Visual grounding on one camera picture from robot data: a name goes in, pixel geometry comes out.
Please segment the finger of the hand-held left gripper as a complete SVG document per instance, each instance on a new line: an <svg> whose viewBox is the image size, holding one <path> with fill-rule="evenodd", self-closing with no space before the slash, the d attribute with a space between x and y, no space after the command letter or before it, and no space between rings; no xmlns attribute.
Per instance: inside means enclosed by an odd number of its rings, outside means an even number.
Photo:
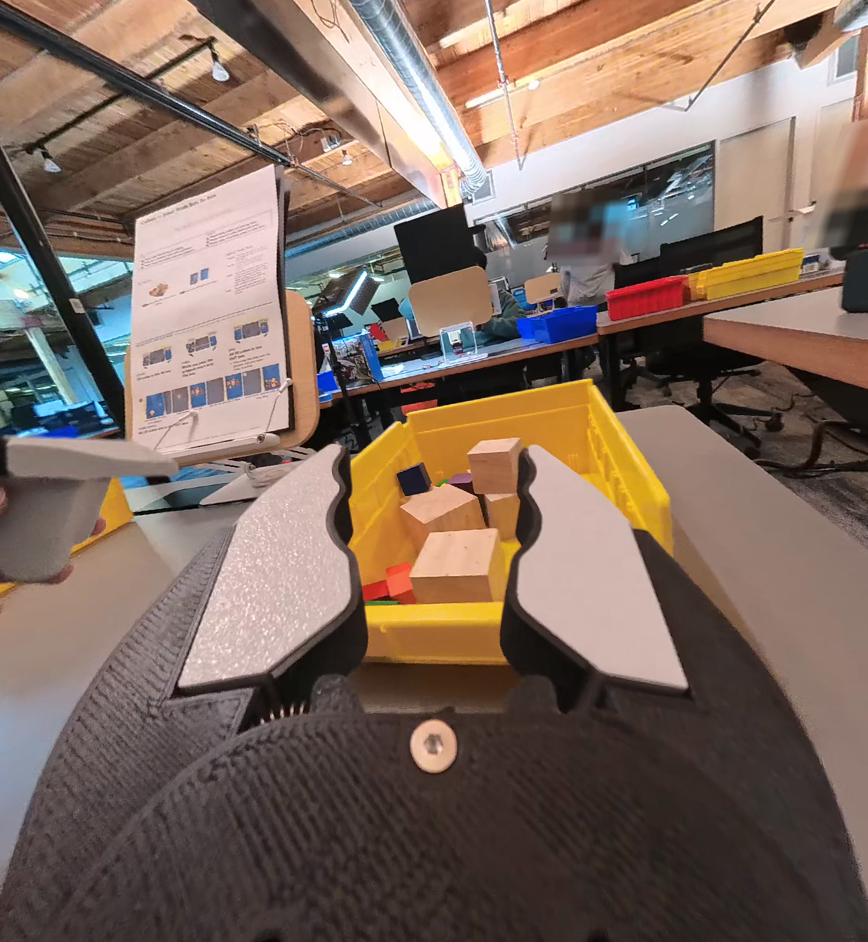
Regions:
<svg viewBox="0 0 868 942"><path fill-rule="evenodd" d="M169 455L122 440L6 437L4 453L8 477L89 480L179 472Z"/></svg>

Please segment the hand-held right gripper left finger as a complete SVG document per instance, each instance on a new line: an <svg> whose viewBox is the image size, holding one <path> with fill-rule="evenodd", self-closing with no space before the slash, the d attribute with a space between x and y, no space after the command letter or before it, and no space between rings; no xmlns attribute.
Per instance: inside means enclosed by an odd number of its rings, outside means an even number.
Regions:
<svg viewBox="0 0 868 942"><path fill-rule="evenodd" d="M183 696L310 698L360 665L368 629L349 511L350 455L325 446L240 516L176 681Z"/></svg>

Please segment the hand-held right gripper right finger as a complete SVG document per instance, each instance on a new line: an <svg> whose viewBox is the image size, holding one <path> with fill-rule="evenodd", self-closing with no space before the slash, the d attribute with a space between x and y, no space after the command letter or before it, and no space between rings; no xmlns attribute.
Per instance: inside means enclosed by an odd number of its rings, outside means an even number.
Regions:
<svg viewBox="0 0 868 942"><path fill-rule="evenodd" d="M640 548L640 533L593 484L540 445L520 455L514 553L499 629L523 680L559 713L619 692L690 705L690 681Z"/></svg>

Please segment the yellow plastic bin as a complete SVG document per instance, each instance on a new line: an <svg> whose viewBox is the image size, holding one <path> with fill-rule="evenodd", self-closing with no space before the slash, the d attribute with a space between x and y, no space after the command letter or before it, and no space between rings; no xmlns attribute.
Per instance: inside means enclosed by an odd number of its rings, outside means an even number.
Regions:
<svg viewBox="0 0 868 942"><path fill-rule="evenodd" d="M349 543L364 597L388 570L410 570L418 549L406 527L396 474L424 465L434 485L468 471L482 441L518 438L540 445L578 473L674 554L669 496L604 395L590 381L502 394L438 407L394 423L350 464ZM501 665L498 602L421 604L368 600L367 657L417 664Z"/></svg>
<svg viewBox="0 0 868 942"><path fill-rule="evenodd" d="M121 529L123 526L133 521L134 514L129 506L127 497L121 485L121 481L117 477L111 480L110 486L102 502L100 517L104 521L104 528L102 533L99 536L88 537L86 541L77 544L73 548L70 562L75 561L74 557L76 555L88 547L94 545L99 539L110 535L111 533ZM17 585L18 584L15 582L0 583L0 596L14 589Z"/></svg>

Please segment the pile of wooden cubes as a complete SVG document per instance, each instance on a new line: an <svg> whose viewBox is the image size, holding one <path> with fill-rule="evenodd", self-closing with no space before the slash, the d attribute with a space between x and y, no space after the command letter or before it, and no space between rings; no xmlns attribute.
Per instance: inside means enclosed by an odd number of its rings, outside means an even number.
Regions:
<svg viewBox="0 0 868 942"><path fill-rule="evenodd" d="M502 601L519 547L514 447L490 453L427 440L393 425L351 466L349 508L362 582L407 567L408 595L421 605Z"/></svg>

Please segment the white document stand base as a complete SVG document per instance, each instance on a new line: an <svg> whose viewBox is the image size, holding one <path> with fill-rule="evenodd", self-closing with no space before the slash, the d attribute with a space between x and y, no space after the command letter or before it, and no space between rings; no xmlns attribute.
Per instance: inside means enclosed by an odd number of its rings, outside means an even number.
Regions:
<svg viewBox="0 0 868 942"><path fill-rule="evenodd" d="M205 496L199 506L212 507L253 501L316 453L314 448L292 445L242 458L218 458L203 463L200 467L223 470L231 474L231 478L216 491Z"/></svg>

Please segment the white appliance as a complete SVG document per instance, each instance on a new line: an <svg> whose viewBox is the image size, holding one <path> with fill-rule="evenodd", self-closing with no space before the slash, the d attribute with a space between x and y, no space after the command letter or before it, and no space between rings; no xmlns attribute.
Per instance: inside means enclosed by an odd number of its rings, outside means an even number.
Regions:
<svg viewBox="0 0 868 942"><path fill-rule="evenodd" d="M287 290L286 312L292 383L281 400L289 399L294 407L293 426L282 432L268 431L250 438L245 437L187 450L175 457L175 461L181 468L238 460L281 449L287 450L303 445L313 435L318 424L320 405L310 306L299 293Z"/></svg>

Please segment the printed instruction sheet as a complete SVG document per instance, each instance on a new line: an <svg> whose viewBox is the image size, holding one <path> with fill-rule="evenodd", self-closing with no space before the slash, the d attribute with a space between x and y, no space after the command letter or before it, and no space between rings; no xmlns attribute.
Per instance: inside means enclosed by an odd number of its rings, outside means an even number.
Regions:
<svg viewBox="0 0 868 942"><path fill-rule="evenodd" d="M133 440L185 464L289 430L283 172L269 165L134 227Z"/></svg>

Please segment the black metal pole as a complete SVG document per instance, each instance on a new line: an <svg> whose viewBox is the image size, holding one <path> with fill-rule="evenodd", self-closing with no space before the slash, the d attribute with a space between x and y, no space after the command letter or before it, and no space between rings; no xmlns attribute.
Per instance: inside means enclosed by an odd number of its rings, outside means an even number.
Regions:
<svg viewBox="0 0 868 942"><path fill-rule="evenodd" d="M87 310L55 253L48 234L26 189L0 144L0 202L16 239L38 272L93 382L102 394L106 409L125 433L125 393Z"/></svg>

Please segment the long grey desk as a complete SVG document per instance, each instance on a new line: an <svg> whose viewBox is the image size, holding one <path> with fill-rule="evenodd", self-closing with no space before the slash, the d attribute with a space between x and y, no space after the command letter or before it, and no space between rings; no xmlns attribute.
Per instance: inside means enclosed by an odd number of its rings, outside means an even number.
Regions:
<svg viewBox="0 0 868 942"><path fill-rule="evenodd" d="M626 393L629 389L631 377L630 372L623 375L621 363L623 355L631 357L642 356L646 353L644 348L646 344L637 337L640 332L652 331L663 324L693 318L696 318L699 329L701 329L701 321L710 314L839 288L842 285L842 277L843 266L840 266L837 270L829 271L826 274L805 276L784 286L758 289L720 300L693 301L681 307L641 314L618 321L611 320L608 314L599 314L597 320L597 349L608 404L616 413L637 408L636 405L628 403Z"/></svg>
<svg viewBox="0 0 868 942"><path fill-rule="evenodd" d="M413 358L400 363L400 372L379 382L356 383L347 394L351 399L365 396L366 409L387 428L402 419L404 407L418 403L456 404L525 391L544 382L579 380L594 360L597 345L597 335L558 344L516 339L488 347L486 356L474 361Z"/></svg>

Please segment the blue storage bin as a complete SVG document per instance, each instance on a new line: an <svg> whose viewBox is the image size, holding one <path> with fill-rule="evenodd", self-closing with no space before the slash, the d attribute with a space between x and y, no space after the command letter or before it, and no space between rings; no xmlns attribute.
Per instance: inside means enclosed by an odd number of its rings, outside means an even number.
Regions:
<svg viewBox="0 0 868 942"><path fill-rule="evenodd" d="M516 324L524 342L556 345L596 335L597 315L598 306L579 305L520 317Z"/></svg>

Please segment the clear acrylic sign holder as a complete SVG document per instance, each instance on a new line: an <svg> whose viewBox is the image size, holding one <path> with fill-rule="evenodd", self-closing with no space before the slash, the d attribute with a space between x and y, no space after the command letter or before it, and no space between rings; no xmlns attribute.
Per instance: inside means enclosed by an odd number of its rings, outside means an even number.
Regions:
<svg viewBox="0 0 868 942"><path fill-rule="evenodd" d="M441 359L446 366L472 361L479 355L475 325L470 321L441 328L439 339Z"/></svg>

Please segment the studio softbox light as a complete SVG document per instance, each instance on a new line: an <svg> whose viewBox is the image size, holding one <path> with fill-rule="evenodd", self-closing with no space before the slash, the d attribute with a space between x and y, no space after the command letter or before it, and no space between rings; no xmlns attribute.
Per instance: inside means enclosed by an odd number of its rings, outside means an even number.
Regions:
<svg viewBox="0 0 868 942"><path fill-rule="evenodd" d="M323 289L323 314L333 317L349 312L364 314L381 282L368 269L352 269L332 278Z"/></svg>

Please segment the red storage bin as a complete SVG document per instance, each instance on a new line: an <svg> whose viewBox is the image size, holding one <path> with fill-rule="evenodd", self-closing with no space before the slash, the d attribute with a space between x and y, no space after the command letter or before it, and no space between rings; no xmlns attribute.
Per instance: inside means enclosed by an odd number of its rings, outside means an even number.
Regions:
<svg viewBox="0 0 868 942"><path fill-rule="evenodd" d="M690 296L688 275L664 277L609 291L607 313L611 322L620 322L683 307Z"/></svg>

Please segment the grey desk with wooden edge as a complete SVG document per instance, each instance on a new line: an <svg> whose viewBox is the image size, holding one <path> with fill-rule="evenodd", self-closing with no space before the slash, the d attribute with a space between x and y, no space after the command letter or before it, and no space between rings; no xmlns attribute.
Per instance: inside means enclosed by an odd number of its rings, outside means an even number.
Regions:
<svg viewBox="0 0 868 942"><path fill-rule="evenodd" d="M868 433L868 313L831 288L709 314L706 342L786 367L850 425Z"/></svg>

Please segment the long yellow storage bin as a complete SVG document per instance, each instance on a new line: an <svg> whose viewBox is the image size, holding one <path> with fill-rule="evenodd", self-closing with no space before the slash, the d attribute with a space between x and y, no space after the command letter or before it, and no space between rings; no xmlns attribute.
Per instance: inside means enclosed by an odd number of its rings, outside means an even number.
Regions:
<svg viewBox="0 0 868 942"><path fill-rule="evenodd" d="M804 255L803 249L789 249L706 268L689 275L690 300L721 300L793 284Z"/></svg>

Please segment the black office chair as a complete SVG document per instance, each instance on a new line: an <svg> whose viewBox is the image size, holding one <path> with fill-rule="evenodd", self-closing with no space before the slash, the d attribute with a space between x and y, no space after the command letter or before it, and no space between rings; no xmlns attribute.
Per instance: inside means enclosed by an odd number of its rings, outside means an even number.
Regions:
<svg viewBox="0 0 868 942"><path fill-rule="evenodd" d="M661 270L667 275L704 273L710 267L751 259L762 248L763 218L756 217L710 234L664 244L660 251ZM762 361L705 342L703 320L701 314L654 327L652 346L645 357L646 369L660 379L660 386L692 383L697 398L688 411L706 426L715 423L733 432L746 443L746 455L755 459L761 453L761 440L734 416L763 418L768 430L779 431L783 426L781 415L750 407L718 405L714 395L719 383L736 376L757 375Z"/></svg>

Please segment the silver ventilation duct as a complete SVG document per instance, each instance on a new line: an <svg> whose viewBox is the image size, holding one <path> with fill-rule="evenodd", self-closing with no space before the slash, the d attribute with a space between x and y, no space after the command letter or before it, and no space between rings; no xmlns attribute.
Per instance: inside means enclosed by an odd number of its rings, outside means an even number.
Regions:
<svg viewBox="0 0 868 942"><path fill-rule="evenodd" d="M396 1L349 4L440 136L459 170L460 193L464 198L472 197L487 182L487 171L402 4Z"/></svg>

